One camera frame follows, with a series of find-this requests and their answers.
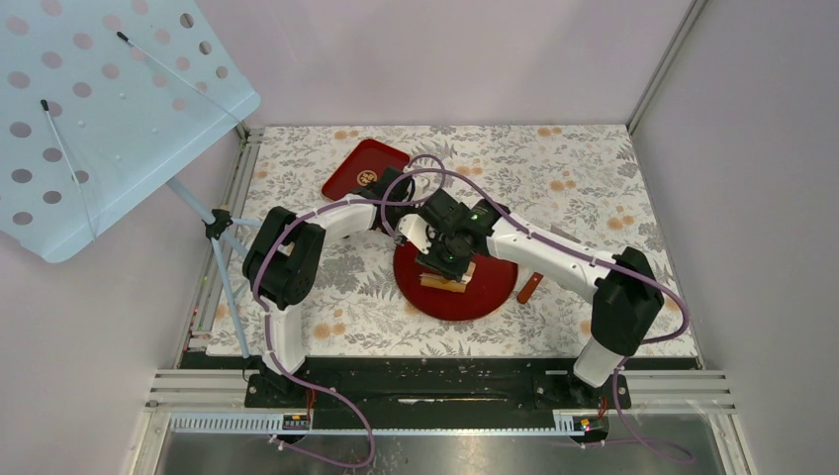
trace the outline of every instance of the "dotted board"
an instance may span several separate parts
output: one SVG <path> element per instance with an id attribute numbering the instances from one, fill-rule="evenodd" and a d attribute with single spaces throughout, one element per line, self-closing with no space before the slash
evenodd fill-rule
<path id="1" fill-rule="evenodd" d="M 4 0 L 0 24 L 0 231 L 48 262 L 78 252 L 259 104 L 192 0 Z"/>

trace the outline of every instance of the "white wall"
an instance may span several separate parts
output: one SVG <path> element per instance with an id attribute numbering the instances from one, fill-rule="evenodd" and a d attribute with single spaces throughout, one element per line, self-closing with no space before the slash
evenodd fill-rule
<path id="1" fill-rule="evenodd" d="M 208 206 L 236 147 L 229 133 L 178 175 Z M 59 264 L 0 235 L 0 473 L 118 473 L 208 245 L 168 188 Z"/>
<path id="2" fill-rule="evenodd" d="M 761 474 L 835 473 L 839 2 L 711 2 L 636 134 Z"/>
<path id="3" fill-rule="evenodd" d="M 691 0 L 197 3 L 252 124 L 618 124 Z"/>

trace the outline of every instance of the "leaf pattern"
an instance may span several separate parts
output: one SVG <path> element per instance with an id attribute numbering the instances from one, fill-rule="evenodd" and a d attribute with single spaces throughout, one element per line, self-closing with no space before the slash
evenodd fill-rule
<path id="1" fill-rule="evenodd" d="M 277 205 L 302 212 L 326 203 L 321 187 L 364 139 L 411 155 L 433 153 L 468 175 L 500 203 L 546 230 L 561 228 L 586 245 L 643 250 L 661 282 L 676 285 L 635 153 L 623 126 L 272 127 L 265 130 L 242 217 L 261 220 Z M 427 160 L 418 167 L 431 167 Z M 480 199 L 459 181 L 446 190 L 467 205 Z M 432 184 L 426 190 L 432 191 Z M 256 230 L 238 229 L 250 246 Z M 569 356 L 589 338 L 591 306 L 543 280 L 526 305 L 510 298 L 482 319 L 450 323 L 408 304 L 393 277 L 394 244 L 381 233 L 343 239 L 322 252 L 310 297 L 303 302 L 305 349 L 348 356 Z M 231 258 L 233 287 L 244 281 Z M 519 270 L 519 286 L 529 277 Z M 264 350 L 263 311 L 245 291 L 237 299 L 252 353 Z M 681 317 L 665 306 L 650 335 L 673 331 Z M 207 349 L 240 354 L 223 295 Z M 643 346 L 645 355 L 695 355 L 690 333 Z"/>

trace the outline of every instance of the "hole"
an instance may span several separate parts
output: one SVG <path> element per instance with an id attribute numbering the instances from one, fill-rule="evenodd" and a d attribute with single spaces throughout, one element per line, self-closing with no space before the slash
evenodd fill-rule
<path id="1" fill-rule="evenodd" d="M 32 128 L 29 127 L 29 124 L 16 122 L 9 127 L 9 132 L 18 139 L 25 139 L 32 134 Z"/>
<path id="2" fill-rule="evenodd" d="M 121 22 L 120 17 L 116 15 L 105 15 L 105 18 L 102 19 L 102 25 L 105 25 L 105 28 L 114 33 L 123 28 L 123 22 Z"/>
<path id="3" fill-rule="evenodd" d="M 26 89 L 30 84 L 29 76 L 21 71 L 10 72 L 7 79 L 12 87 L 17 87 L 18 89 Z"/>
<path id="4" fill-rule="evenodd" d="M 29 183 L 32 181 L 32 172 L 26 168 L 18 168 L 12 172 L 12 179 L 15 183 Z"/>
<path id="5" fill-rule="evenodd" d="M 64 113 L 64 108 L 57 102 L 47 101 L 47 106 L 49 107 L 49 114 L 52 117 L 58 117 Z"/>
<path id="6" fill-rule="evenodd" d="M 157 87 L 164 87 L 166 85 L 166 75 L 165 74 L 154 74 L 151 76 L 151 82 L 154 83 Z"/>
<path id="7" fill-rule="evenodd" d="M 77 82 L 73 84 L 73 93 L 78 97 L 88 97 L 92 92 L 93 90 L 90 88 L 90 85 L 86 82 Z"/>
<path id="8" fill-rule="evenodd" d="M 41 62 L 50 69 L 59 69 L 62 63 L 61 56 L 55 51 L 47 51 L 42 54 Z"/>
<path id="9" fill-rule="evenodd" d="M 181 26 L 184 28 L 192 28 L 195 25 L 195 20 L 192 19 L 192 15 L 188 13 L 184 13 L 181 15 Z"/>
<path id="10" fill-rule="evenodd" d="M 145 61 L 145 53 L 142 52 L 138 47 L 132 47 L 131 56 L 137 61 Z"/>
<path id="11" fill-rule="evenodd" d="M 116 64 L 105 64 L 102 66 L 102 75 L 108 79 L 116 79 L 120 77 L 120 68 Z"/>
<path id="12" fill-rule="evenodd" d="M 73 43 L 81 49 L 93 48 L 93 39 L 86 33 L 77 33 L 73 35 Z"/>
<path id="13" fill-rule="evenodd" d="M 189 69 L 189 59 L 181 56 L 175 61 L 175 65 L 178 66 L 178 69 L 185 71 Z"/>
<path id="14" fill-rule="evenodd" d="M 61 194 L 58 193 L 57 191 L 47 191 L 44 194 L 44 202 L 47 203 L 48 205 L 54 205 L 55 203 L 58 203 L 59 201 L 61 201 Z"/>
<path id="15" fill-rule="evenodd" d="M 132 0 L 132 10 L 138 15 L 145 15 L 148 13 L 148 4 L 145 0 Z"/>
<path id="16" fill-rule="evenodd" d="M 172 41 L 172 36 L 169 35 L 169 32 L 161 28 L 160 30 L 154 32 L 154 39 L 157 40 L 157 42 L 161 45 L 166 46 L 169 44 L 169 42 Z"/>
<path id="17" fill-rule="evenodd" d="M 57 17 L 64 11 L 58 0 L 41 0 L 41 9 L 51 17 Z"/>
<path id="18" fill-rule="evenodd" d="M 6 28 L 13 34 L 22 37 L 29 32 L 29 24 L 21 17 L 9 17 Z"/>
<path id="19" fill-rule="evenodd" d="M 12 217 L 12 223 L 20 226 L 25 226 L 32 222 L 32 215 L 27 212 L 17 213 Z"/>
<path id="20" fill-rule="evenodd" d="M 44 153 L 42 153 L 41 156 L 44 158 L 44 160 L 55 163 L 55 162 L 61 160 L 61 158 L 64 155 L 61 153 L 61 150 L 59 150 L 58 148 L 50 147 L 50 148 L 47 148 L 46 150 L 44 150 Z"/>

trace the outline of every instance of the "gray floor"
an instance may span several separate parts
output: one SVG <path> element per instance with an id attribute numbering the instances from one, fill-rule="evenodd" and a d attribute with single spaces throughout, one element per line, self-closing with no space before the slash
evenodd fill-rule
<path id="1" fill-rule="evenodd" d="M 538 436 L 378 436 L 376 460 L 369 467 L 344 470 L 290 452 L 278 452 L 266 437 L 254 435 L 171 433 L 157 473 L 223 474 L 714 474 L 724 473 L 709 425 L 701 416 L 647 416 L 644 436 L 679 443 L 694 452 L 691 466 L 665 461 L 640 445 L 581 450 L 566 447 L 567 438 Z M 612 418 L 610 438 L 626 437 Z M 300 442 L 342 460 L 367 453 L 363 437 L 309 436 Z"/>

